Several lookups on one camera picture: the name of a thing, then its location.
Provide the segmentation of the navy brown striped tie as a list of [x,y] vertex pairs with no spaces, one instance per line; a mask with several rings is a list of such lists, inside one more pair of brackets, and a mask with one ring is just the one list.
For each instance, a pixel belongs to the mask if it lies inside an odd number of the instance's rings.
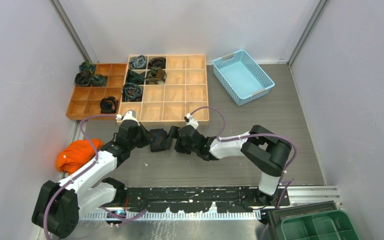
[[152,140],[149,144],[151,152],[161,152],[166,151],[166,139],[168,133],[163,128],[155,128],[149,131]]

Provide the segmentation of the light wooden compartment tray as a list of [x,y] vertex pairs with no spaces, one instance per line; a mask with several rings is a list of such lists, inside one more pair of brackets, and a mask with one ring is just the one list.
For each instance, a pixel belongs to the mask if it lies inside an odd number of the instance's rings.
[[184,117],[192,113],[200,125],[210,121],[207,63],[204,54],[170,54],[165,59],[165,81],[139,85],[138,101],[120,100],[118,114],[135,111],[146,127],[183,126]]

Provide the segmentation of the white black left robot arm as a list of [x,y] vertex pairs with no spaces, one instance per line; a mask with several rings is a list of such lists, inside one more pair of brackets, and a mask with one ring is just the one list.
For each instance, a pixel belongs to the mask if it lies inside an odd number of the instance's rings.
[[32,223],[64,239],[75,230],[81,217],[105,204],[121,206],[127,195],[125,185],[104,176],[127,160],[132,150],[149,145],[151,139],[141,122],[122,121],[113,139],[93,153],[88,163],[59,182],[49,180],[42,185]]

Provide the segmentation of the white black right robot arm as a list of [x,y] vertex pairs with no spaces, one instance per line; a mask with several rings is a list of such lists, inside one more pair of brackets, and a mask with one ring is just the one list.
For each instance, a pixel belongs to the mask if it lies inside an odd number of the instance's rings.
[[289,138],[274,134],[254,125],[250,131],[230,137],[205,137],[192,126],[172,126],[161,145],[169,150],[175,142],[178,153],[195,153],[204,161],[216,161],[227,157],[246,157],[260,171],[257,198],[263,205],[271,205],[277,199],[277,189],[284,171],[296,157],[296,146]]

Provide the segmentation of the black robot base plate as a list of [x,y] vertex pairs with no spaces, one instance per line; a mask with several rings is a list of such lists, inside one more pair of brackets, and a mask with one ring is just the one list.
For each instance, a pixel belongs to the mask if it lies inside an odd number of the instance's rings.
[[215,206],[217,213],[250,213],[269,207],[290,205],[287,191],[276,190],[273,196],[263,196],[254,186],[209,187],[129,187],[122,196],[106,203],[106,208],[126,207],[149,213],[206,213]]

